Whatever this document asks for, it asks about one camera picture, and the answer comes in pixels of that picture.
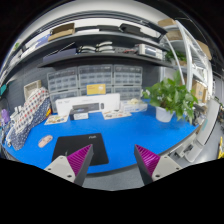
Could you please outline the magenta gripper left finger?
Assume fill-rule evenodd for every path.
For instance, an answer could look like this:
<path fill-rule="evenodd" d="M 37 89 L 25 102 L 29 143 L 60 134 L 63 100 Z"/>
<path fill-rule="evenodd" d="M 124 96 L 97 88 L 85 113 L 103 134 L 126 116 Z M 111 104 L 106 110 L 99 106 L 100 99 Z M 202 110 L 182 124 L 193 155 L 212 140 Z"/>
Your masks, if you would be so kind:
<path fill-rule="evenodd" d="M 92 157 L 93 146 L 88 145 L 69 156 L 58 156 L 45 168 L 45 171 L 82 186 Z"/>

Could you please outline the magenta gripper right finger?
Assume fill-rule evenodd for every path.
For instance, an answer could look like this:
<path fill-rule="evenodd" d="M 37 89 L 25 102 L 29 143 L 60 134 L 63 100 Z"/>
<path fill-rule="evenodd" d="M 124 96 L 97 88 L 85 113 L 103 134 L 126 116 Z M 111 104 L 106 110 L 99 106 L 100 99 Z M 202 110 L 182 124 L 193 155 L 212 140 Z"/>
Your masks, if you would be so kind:
<path fill-rule="evenodd" d="M 159 156 L 139 145 L 134 146 L 134 155 L 145 185 L 181 170 L 169 156 Z"/>

